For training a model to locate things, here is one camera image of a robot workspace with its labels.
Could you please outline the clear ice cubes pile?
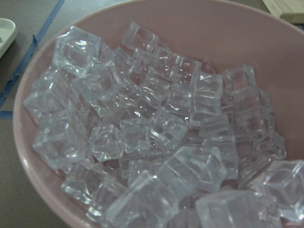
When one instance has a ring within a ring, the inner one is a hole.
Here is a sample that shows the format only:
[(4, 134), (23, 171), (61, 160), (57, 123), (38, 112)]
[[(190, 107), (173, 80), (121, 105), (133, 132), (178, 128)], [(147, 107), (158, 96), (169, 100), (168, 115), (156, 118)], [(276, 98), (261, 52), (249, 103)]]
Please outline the clear ice cubes pile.
[(270, 93), (247, 64), (217, 74), (131, 22), (110, 49), (77, 27), (24, 107), (32, 148), (104, 228), (304, 225), (304, 162), (287, 161)]

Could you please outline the pink bowl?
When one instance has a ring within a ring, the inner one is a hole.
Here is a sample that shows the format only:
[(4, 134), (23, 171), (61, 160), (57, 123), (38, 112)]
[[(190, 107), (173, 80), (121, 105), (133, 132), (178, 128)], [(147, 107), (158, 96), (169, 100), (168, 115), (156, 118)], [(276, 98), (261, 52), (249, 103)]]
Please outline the pink bowl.
[[(92, 13), (74, 25), (100, 36), (110, 47), (121, 44), (129, 23), (155, 32), (174, 51), (210, 58), (218, 71), (245, 62), (258, 84), (269, 90), (276, 129), (286, 139), (289, 160), (304, 157), (304, 32), (263, 11), (227, 0), (142, 0)], [(94, 228), (85, 208), (63, 194), (63, 177), (32, 150), (35, 120), (23, 107), (32, 83), (51, 64), (55, 41), (32, 58), (16, 94), (13, 131), (17, 151), (32, 185), (46, 204), (72, 228)]]

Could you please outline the blue tape line lengthwise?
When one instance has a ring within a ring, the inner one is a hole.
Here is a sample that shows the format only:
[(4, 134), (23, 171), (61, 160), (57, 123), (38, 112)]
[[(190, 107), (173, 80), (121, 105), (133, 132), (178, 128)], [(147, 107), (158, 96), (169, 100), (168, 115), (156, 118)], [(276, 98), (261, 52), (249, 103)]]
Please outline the blue tape line lengthwise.
[(55, 19), (56, 15), (58, 14), (60, 8), (64, 3), (65, 0), (58, 0), (56, 5), (52, 9), (50, 15), (47, 17), (46, 21), (39, 30), (38, 34), (32, 35), (32, 42), (29, 48), (27, 49), (20, 63), (17, 65), (15, 71), (13, 72), (12, 78), (6, 83), (6, 85), (4, 86), (3, 90), (0, 93), (0, 107), (4, 105), (7, 96), (10, 94), (14, 85), (17, 83), (19, 76), (22, 74), (28, 62), (31, 60), (31, 57), (38, 48), (38, 45), (40, 44), (41, 40), (43, 39), (44, 35), (46, 34), (47, 30), (49, 29), (50, 25), (52, 24), (53, 20)]

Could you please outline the cream bear tray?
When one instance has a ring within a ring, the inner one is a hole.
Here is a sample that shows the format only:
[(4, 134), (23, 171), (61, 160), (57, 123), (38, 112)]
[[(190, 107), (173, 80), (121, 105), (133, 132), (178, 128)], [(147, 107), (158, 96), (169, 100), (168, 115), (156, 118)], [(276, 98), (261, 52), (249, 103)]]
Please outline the cream bear tray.
[(10, 20), (0, 19), (0, 57), (2, 57), (11, 46), (17, 35), (16, 24)]

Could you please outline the wooden cutting board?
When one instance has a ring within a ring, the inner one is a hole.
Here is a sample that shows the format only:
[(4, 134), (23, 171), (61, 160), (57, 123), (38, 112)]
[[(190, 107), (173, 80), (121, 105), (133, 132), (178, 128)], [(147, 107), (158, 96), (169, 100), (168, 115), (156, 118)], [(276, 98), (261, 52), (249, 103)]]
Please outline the wooden cutting board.
[(304, 0), (262, 0), (270, 14), (292, 24), (304, 23)]

